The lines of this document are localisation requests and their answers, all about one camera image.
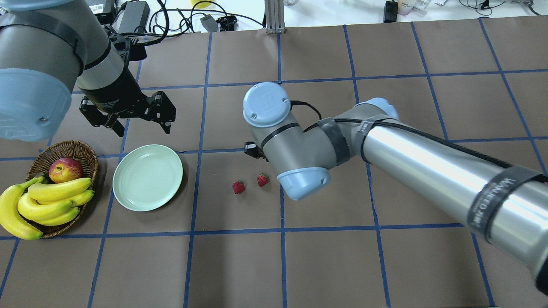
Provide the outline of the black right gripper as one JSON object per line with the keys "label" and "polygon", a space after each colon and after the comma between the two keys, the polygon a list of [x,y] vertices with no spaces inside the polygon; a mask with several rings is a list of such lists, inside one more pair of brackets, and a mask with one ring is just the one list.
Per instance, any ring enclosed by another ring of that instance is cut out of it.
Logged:
{"label": "black right gripper", "polygon": [[264,154],[262,148],[259,148],[255,142],[245,142],[244,153],[252,158],[263,159],[268,162],[268,158]]}

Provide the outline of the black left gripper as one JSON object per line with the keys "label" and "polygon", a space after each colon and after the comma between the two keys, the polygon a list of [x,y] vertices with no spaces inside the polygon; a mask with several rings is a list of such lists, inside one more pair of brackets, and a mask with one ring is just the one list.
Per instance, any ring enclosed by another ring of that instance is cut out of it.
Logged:
{"label": "black left gripper", "polygon": [[109,85],[99,89],[82,88],[85,97],[94,107],[80,107],[82,115],[94,127],[104,126],[119,137],[125,133],[120,118],[141,118],[160,125],[170,134],[176,121],[176,107],[163,91],[145,96],[133,74],[123,67],[121,74]]}

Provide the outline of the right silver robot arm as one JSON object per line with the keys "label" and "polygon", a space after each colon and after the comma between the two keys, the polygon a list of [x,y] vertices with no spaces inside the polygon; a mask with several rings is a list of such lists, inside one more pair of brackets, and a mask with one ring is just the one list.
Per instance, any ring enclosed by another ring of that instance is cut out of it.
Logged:
{"label": "right silver robot arm", "polygon": [[527,267],[547,293],[547,177],[459,146],[399,121],[385,99],[358,103],[307,129],[276,83],[252,86],[243,117],[254,142],[245,151],[272,164],[290,199],[323,189],[329,171],[359,157],[438,206],[487,243]]}

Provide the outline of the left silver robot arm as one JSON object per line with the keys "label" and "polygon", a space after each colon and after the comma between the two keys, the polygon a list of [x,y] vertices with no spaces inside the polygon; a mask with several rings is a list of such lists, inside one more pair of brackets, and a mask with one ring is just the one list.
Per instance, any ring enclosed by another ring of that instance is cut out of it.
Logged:
{"label": "left silver robot arm", "polygon": [[102,26],[84,0],[3,0],[1,7],[1,138],[51,138],[75,86],[84,95],[80,112],[94,127],[122,136],[120,119],[141,118],[170,133],[176,107],[162,91],[143,94],[128,68],[166,33],[135,43]]}

